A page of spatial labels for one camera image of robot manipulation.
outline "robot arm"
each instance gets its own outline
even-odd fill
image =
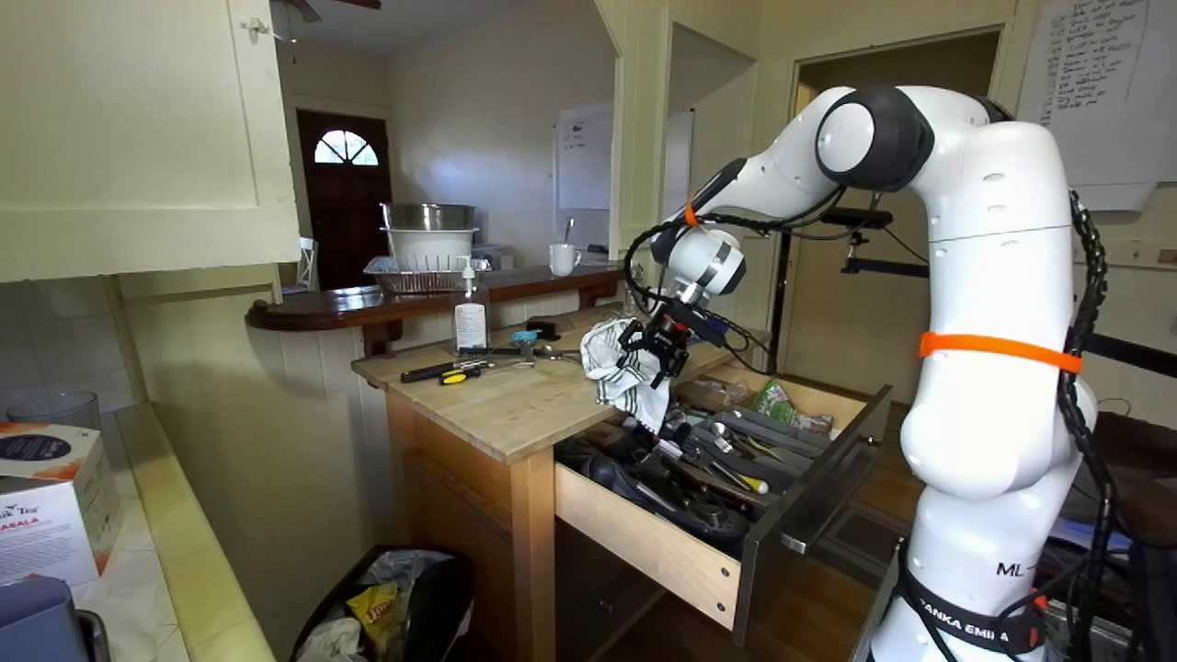
[[[1040,644],[1019,636],[1028,618],[1007,615],[1032,593],[1036,557],[1077,470],[1057,409],[1058,373],[1077,373],[1062,352],[1072,194],[1040,126],[1003,120],[945,87],[818,97],[770,150],[725,166],[683,213],[635,238],[656,235],[676,291],[660,298],[652,325],[623,332],[596,376],[660,364],[628,383],[667,389],[689,337],[722,335],[705,298],[738,287],[742,253],[725,221],[796,227],[840,186],[912,186],[929,221],[929,332],[901,429],[928,490],[901,558],[904,593],[873,653],[1040,657]],[[1091,418],[1091,398],[1080,389],[1077,400]]]

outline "window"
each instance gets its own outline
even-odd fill
[[[373,150],[373,143],[348,129],[323,134],[312,158],[318,166],[362,166],[362,169],[378,166],[378,154]]]

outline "wooden cabinet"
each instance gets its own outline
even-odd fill
[[[269,0],[14,0],[0,282],[294,261]]]

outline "open drawer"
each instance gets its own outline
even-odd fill
[[[766,376],[716,373],[725,383],[758,389]],[[784,494],[773,494],[737,546],[712,546],[682,521],[667,517],[660,509],[635,503],[569,462],[556,462],[556,514],[580,530],[590,539],[625,558],[652,582],[660,582],[676,598],[690,604],[700,615],[727,630],[737,641],[746,631],[750,593],[758,585],[758,557],[766,546],[784,546],[806,553],[813,535],[813,503],[806,494],[813,484],[833,490],[833,481],[852,470],[863,444],[884,434],[876,412],[884,412],[887,389],[845,394],[835,387],[818,387],[806,379],[775,379],[800,412],[833,416],[833,434],[818,461]]]

